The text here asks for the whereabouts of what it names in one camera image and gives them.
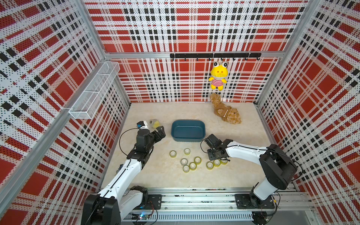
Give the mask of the yellow tape roll eight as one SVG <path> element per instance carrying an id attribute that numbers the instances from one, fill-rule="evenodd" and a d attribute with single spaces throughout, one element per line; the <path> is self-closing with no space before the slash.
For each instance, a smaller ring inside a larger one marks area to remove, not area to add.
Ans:
<path id="1" fill-rule="evenodd" d="M 215 167 L 219 167 L 221 165 L 221 161 L 219 159 L 216 159 L 213 161 L 213 164 Z"/>

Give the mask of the yellow tape roll seven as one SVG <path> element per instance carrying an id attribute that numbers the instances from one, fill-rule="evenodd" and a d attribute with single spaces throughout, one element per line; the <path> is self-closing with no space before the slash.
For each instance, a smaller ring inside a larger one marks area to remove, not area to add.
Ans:
<path id="1" fill-rule="evenodd" d="M 214 164 L 211 161 L 206 162 L 206 168 L 208 170 L 212 170 L 214 168 Z"/>

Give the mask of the yellow tape roll four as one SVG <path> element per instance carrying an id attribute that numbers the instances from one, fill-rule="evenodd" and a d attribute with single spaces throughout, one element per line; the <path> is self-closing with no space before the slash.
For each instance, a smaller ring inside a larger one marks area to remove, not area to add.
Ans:
<path id="1" fill-rule="evenodd" d="M 199 164 L 201 164 L 202 159 L 199 156 L 197 156 L 197 157 L 194 158 L 194 162 L 195 162 L 196 165 L 199 165 Z"/>

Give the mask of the yellow tape roll one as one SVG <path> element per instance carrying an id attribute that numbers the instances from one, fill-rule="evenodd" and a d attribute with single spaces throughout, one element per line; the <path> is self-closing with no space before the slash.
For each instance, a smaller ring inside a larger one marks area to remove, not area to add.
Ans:
<path id="1" fill-rule="evenodd" d="M 176 151 L 170 151 L 169 156 L 171 158 L 176 158 L 177 157 L 177 152 Z"/>

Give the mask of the yellow tape roll six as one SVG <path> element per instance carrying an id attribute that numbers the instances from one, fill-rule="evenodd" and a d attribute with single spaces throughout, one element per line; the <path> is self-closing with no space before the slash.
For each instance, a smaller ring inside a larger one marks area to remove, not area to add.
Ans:
<path id="1" fill-rule="evenodd" d="M 190 169 L 191 171 L 196 170 L 196 169 L 197 169 L 197 164 L 196 164 L 195 162 L 189 163 L 189 169 Z"/>

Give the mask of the yellow tape roll two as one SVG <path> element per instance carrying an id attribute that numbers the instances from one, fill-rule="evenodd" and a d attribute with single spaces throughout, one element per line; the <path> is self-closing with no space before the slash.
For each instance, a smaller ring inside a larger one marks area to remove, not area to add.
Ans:
<path id="1" fill-rule="evenodd" d="M 185 150 L 184 150 L 184 154 L 185 155 L 189 155 L 191 153 L 191 150 L 189 149 L 189 148 L 186 148 Z"/>

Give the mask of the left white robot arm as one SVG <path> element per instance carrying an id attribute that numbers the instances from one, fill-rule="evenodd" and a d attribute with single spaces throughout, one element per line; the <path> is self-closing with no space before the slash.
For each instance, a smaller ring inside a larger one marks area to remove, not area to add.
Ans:
<path id="1" fill-rule="evenodd" d="M 147 188 L 134 186 L 127 195 L 124 193 L 133 179 L 144 169 L 154 145 L 165 138 L 166 133 L 163 126 L 151 132 L 144 121 L 137 124 L 137 129 L 136 143 L 127 155 L 123 167 L 104 189 L 86 198 L 82 225 L 119 225 L 133 209 L 147 205 Z"/>

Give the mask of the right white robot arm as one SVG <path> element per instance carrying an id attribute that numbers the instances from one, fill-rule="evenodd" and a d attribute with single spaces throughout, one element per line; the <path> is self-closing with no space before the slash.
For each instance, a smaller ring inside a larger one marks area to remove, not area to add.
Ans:
<path id="1" fill-rule="evenodd" d="M 235 195 L 238 209 L 274 209 L 272 194 L 287 189 L 298 171 L 295 161 L 283 150 L 271 144 L 268 147 L 256 147 L 241 144 L 231 139 L 221 141 L 211 134 L 204 139 L 209 149 L 209 160 L 227 160 L 239 158 L 261 166 L 265 177 L 248 194 Z"/>

